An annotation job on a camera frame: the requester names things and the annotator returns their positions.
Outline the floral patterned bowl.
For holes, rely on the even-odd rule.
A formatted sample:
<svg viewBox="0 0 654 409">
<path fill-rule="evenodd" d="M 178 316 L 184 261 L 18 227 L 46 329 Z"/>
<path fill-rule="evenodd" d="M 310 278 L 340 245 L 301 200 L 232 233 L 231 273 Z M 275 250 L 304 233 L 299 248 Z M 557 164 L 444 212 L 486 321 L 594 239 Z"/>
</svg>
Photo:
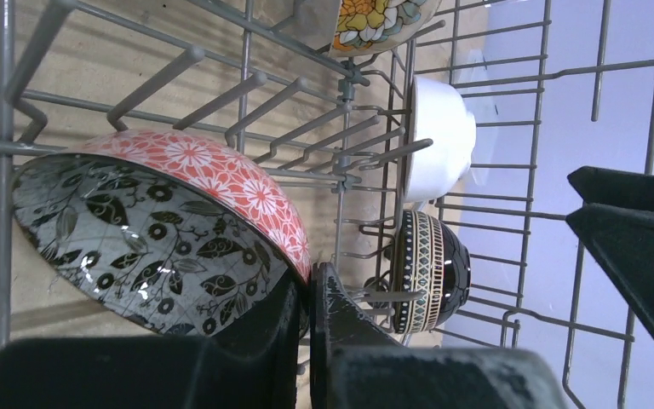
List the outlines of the floral patterned bowl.
<svg viewBox="0 0 654 409">
<path fill-rule="evenodd" d="M 126 130 L 24 163 L 14 220 L 63 279 L 161 334 L 214 336 L 281 279 L 306 288 L 307 233 L 242 153 L 179 130 Z"/>
</svg>

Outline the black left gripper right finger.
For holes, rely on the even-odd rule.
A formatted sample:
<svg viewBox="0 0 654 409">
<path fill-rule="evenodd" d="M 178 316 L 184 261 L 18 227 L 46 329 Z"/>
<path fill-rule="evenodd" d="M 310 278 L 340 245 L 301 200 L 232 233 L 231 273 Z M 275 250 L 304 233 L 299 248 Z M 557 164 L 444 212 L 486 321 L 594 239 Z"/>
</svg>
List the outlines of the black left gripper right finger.
<svg viewBox="0 0 654 409">
<path fill-rule="evenodd" d="M 310 393 L 314 408 L 564 408 L 562 388 L 523 349 L 411 349 L 347 294 L 334 266 L 313 266 Z"/>
</svg>

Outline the white bowl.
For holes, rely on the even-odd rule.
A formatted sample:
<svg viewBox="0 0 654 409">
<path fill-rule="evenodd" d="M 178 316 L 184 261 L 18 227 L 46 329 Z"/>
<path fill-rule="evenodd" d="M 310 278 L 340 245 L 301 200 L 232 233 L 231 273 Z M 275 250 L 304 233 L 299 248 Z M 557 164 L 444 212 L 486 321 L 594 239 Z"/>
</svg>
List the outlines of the white bowl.
<svg viewBox="0 0 654 409">
<path fill-rule="evenodd" d="M 457 184 L 472 164 L 477 139 L 474 115 L 451 85 L 416 77 L 410 96 L 410 144 L 432 143 L 406 161 L 403 201 L 437 199 Z"/>
</svg>

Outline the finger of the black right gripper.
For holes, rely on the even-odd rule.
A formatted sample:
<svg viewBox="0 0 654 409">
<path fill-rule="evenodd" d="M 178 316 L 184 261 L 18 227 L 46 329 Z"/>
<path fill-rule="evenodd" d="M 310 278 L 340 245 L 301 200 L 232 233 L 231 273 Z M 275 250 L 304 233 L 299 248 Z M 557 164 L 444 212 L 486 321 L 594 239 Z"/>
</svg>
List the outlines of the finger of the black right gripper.
<svg viewBox="0 0 654 409">
<path fill-rule="evenodd" d="M 654 175 L 583 166 L 567 180 L 583 200 L 567 224 L 654 340 Z"/>
</svg>

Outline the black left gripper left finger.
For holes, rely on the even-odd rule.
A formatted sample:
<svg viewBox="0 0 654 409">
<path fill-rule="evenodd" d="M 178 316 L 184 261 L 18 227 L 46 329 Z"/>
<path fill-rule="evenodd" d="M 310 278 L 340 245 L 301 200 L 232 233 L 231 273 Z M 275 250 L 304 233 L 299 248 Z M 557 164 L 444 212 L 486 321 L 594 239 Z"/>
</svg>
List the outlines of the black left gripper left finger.
<svg viewBox="0 0 654 409">
<path fill-rule="evenodd" d="M 0 408 L 292 408 L 301 311 L 285 277 L 213 337 L 14 342 L 0 351 Z"/>
</svg>

